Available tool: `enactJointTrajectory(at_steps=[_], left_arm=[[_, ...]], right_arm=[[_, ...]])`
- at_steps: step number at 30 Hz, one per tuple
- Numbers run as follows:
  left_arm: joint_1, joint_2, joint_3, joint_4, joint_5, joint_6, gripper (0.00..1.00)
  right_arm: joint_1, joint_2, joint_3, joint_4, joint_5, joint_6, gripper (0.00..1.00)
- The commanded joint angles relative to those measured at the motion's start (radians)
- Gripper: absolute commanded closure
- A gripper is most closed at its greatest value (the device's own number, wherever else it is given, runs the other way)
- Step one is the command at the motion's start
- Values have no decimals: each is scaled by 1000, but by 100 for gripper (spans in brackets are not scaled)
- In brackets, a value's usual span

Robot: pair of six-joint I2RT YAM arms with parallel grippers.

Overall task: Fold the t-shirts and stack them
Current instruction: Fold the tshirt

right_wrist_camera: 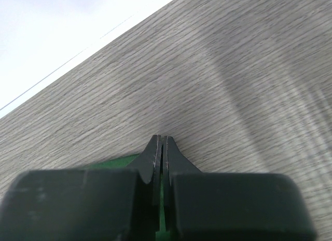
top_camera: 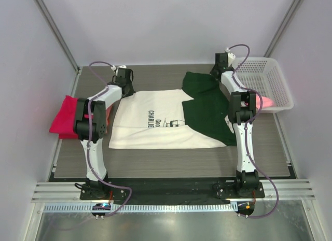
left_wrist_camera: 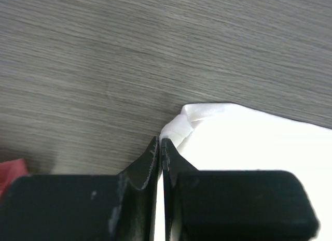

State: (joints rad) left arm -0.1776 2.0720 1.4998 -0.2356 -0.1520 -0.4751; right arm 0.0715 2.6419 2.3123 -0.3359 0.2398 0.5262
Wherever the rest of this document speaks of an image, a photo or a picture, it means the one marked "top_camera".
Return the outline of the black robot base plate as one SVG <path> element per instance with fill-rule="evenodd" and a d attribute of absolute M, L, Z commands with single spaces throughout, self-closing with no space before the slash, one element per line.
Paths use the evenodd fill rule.
<path fill-rule="evenodd" d="M 211 205 L 228 199 L 262 199 L 263 186 L 246 188 L 226 178 L 110 178 L 108 187 L 101 182 L 77 184 L 82 200 L 108 200 L 128 205 Z"/>

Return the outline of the white and green t shirt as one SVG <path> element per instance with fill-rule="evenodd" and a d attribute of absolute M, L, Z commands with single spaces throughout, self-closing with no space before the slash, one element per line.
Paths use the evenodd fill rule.
<path fill-rule="evenodd" d="M 229 102 L 209 74 L 187 72 L 181 89 L 138 91 L 117 108 L 110 149 L 206 149 L 235 146 Z"/>

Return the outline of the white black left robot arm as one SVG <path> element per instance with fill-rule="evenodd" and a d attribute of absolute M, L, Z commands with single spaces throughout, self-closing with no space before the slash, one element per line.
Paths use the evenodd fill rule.
<path fill-rule="evenodd" d="M 87 164 L 85 183 L 75 184 L 81 190 L 82 200 L 104 200 L 112 191 L 103 158 L 107 111 L 117 101 L 135 93 L 132 69 L 122 65 L 112 66 L 111 70 L 115 74 L 103 90 L 89 98 L 79 98 L 76 104 L 73 131 L 84 149 Z"/>

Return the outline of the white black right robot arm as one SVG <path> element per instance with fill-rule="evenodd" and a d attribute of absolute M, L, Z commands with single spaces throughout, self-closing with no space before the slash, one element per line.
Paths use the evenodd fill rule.
<path fill-rule="evenodd" d="M 259 175 L 254 161 L 252 129 L 256 116 L 256 93 L 246 88 L 237 77 L 231 52 L 215 54 L 210 74 L 230 93 L 228 120 L 236 135 L 238 164 L 234 192 L 239 197 L 252 197 L 259 186 Z"/>

